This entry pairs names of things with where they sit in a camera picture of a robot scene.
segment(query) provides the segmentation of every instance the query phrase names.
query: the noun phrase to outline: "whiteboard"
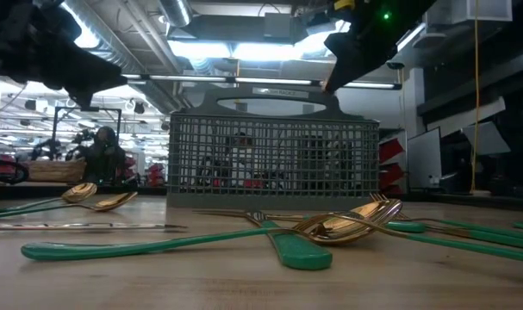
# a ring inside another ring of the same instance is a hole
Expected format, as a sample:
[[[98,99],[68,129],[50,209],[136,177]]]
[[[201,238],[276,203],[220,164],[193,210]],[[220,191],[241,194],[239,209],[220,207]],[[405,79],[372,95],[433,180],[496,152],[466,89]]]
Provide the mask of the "whiteboard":
[[[439,128],[408,140],[408,181],[411,189],[431,188],[431,178],[441,177]]]

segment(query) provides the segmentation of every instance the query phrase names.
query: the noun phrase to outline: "ceiling light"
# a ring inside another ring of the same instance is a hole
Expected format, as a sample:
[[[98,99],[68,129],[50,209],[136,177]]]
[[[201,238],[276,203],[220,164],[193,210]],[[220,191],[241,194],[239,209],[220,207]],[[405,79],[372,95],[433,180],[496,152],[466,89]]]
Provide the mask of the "ceiling light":
[[[71,118],[74,118],[76,120],[81,120],[81,118],[82,118],[81,116],[79,116],[79,115],[77,115],[75,113],[71,113],[71,112],[68,113],[68,116],[70,116]]]
[[[18,141],[18,138],[13,137],[13,136],[0,137],[0,139],[7,140],[7,141]]]
[[[407,46],[408,43],[410,43],[410,41],[414,40],[414,38],[420,33],[422,32],[422,30],[426,29],[426,24],[423,22],[421,23],[420,25],[418,25],[418,27],[416,27],[413,31],[411,31],[407,37],[405,37],[404,39],[400,40],[398,43],[397,43],[397,52],[400,52],[403,48],[405,48]]]
[[[140,78],[140,74],[122,74],[125,78]]]
[[[36,134],[36,135],[46,135],[46,136],[52,136],[53,132],[50,130],[34,130],[34,129],[0,129],[0,133],[30,133],[30,134]],[[79,132],[71,132],[71,131],[56,131],[57,135],[74,135]]]
[[[97,124],[95,124],[92,121],[78,121],[78,125],[88,127],[88,128],[96,128]]]
[[[384,83],[365,83],[365,82],[351,82],[346,84],[346,88],[369,88],[377,90],[392,90],[395,88],[394,84]]]
[[[225,43],[167,41],[176,56],[188,59],[228,58],[230,50]]]
[[[310,85],[311,81],[283,78],[237,77],[236,83]]]
[[[224,77],[197,77],[197,76],[161,76],[152,75],[151,79],[165,80],[165,81],[179,81],[179,82],[213,82],[225,83],[227,80]]]
[[[250,61],[287,61],[300,59],[302,52],[292,45],[240,43],[234,50],[233,57]]]
[[[100,44],[100,40],[92,33],[92,31],[90,31],[90,28],[87,27],[87,25],[85,25],[83,21],[81,21],[81,19],[75,14],[75,12],[72,9],[70,9],[70,7],[66,3],[62,3],[61,6],[66,11],[70,12],[70,14],[72,14],[79,27],[81,27],[81,35],[74,41],[74,43],[78,47],[82,48],[98,47],[98,45]]]
[[[307,38],[297,42],[296,49],[301,53],[317,53],[324,51],[326,50],[324,41],[327,39],[328,35],[338,32],[348,32],[350,26],[350,22],[337,21],[334,30],[311,34]]]
[[[143,93],[135,90],[129,85],[123,85],[111,88],[109,90],[99,91],[95,94],[95,97],[110,96],[116,98],[140,98],[146,100],[146,97]]]

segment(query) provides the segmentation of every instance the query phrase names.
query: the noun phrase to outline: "wooden table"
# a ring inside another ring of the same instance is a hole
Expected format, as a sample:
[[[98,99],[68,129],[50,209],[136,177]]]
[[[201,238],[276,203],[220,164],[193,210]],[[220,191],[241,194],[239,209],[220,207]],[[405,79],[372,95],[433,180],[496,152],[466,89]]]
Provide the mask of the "wooden table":
[[[523,213],[432,203],[406,203],[403,211],[495,226],[523,220]],[[252,228],[183,209],[171,217],[190,232],[0,232],[0,309],[523,309],[523,263],[379,233],[332,248],[333,267],[323,271],[283,267],[265,236],[75,262],[33,262],[19,252],[35,241],[140,242]],[[140,197],[109,214],[75,208],[5,221],[164,218],[163,197]]]

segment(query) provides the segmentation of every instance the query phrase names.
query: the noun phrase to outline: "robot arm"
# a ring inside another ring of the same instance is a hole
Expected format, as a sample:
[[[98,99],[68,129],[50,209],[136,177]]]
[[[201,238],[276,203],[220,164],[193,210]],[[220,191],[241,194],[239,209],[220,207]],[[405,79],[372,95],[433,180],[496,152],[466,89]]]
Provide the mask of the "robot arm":
[[[64,1],[0,0],[0,75],[66,89],[80,106],[92,95],[127,83],[121,69],[73,43],[81,28]]]
[[[325,46],[337,61],[324,91],[334,93],[397,54],[396,43],[437,0],[333,0],[327,14],[351,23]]]

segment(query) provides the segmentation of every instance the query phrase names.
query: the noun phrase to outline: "basket handle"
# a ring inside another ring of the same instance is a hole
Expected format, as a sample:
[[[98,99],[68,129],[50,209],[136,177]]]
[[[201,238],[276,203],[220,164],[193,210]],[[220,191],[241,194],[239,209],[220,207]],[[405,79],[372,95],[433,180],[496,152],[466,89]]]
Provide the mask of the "basket handle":
[[[247,86],[233,89],[215,89],[208,90],[203,98],[202,105],[197,108],[187,110],[187,113],[201,114],[201,115],[236,115],[236,116],[254,116],[255,114],[236,111],[229,108],[222,107],[218,102],[221,100],[232,99],[276,99],[287,101],[298,101],[305,103],[321,104],[326,109],[314,112],[309,115],[295,115],[295,116],[277,116],[285,118],[328,118],[328,119],[351,119],[351,115],[347,115],[339,108],[339,101],[336,96],[322,93],[321,91],[305,91],[305,90],[285,90],[279,87],[260,87]]]

